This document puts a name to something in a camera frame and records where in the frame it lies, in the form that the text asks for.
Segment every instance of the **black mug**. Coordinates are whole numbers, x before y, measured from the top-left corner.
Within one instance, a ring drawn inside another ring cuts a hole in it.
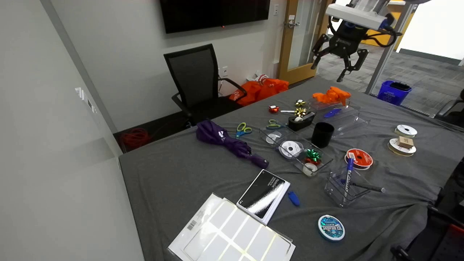
[[[333,130],[335,127],[332,124],[326,121],[317,121],[310,140],[313,142],[313,144],[324,147],[329,144]]]

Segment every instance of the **wall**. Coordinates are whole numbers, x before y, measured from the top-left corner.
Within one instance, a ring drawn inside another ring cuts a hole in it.
[[[162,53],[211,41],[219,65],[239,82],[272,73],[285,0],[271,0],[269,18],[165,34],[158,0],[50,0],[100,94],[116,130],[178,111]]]
[[[462,59],[462,10],[462,0],[430,0],[420,4],[398,47]]]
[[[1,0],[0,33],[0,259],[143,259],[110,130],[40,2]]]

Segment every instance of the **wall-mounted tv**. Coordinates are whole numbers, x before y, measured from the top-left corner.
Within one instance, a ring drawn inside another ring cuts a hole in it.
[[[268,18],[269,0],[159,0],[166,33]]]

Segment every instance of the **blue bin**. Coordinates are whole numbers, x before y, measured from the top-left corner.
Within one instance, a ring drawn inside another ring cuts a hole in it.
[[[410,92],[410,86],[395,81],[384,81],[379,86],[377,98],[393,102],[401,104],[407,92]]]

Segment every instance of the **gray tablecloth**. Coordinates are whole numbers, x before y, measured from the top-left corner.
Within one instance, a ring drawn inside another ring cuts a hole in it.
[[[390,102],[352,92],[349,105],[358,107],[359,117],[368,123],[352,124],[333,136],[329,143],[335,157],[330,168],[337,165],[348,147],[368,150],[374,165],[361,173],[371,184],[385,186],[387,192],[369,192],[349,207],[339,207],[323,189],[324,172],[313,178],[300,173],[263,142],[259,130],[271,117],[281,121],[288,117],[269,114],[269,104],[291,108],[297,98],[311,99],[311,92],[324,92],[329,86],[330,82],[314,78],[214,121],[230,134],[234,134],[239,121],[250,124],[255,130],[242,139],[255,153],[266,157],[269,169],[288,179],[298,194],[300,207],[284,198],[268,223],[292,239],[295,252],[291,259],[393,259],[390,246],[407,246],[423,229],[427,202],[436,198],[464,156],[464,136]],[[400,156],[387,146],[400,123],[419,131],[413,156]],[[308,137],[313,124],[288,133]],[[194,131],[195,127],[190,127],[120,156],[145,259],[176,259],[168,244],[208,194],[236,201],[259,171],[221,146],[197,140]],[[330,242],[319,233],[316,221],[321,214],[342,220],[346,236],[340,242]]]

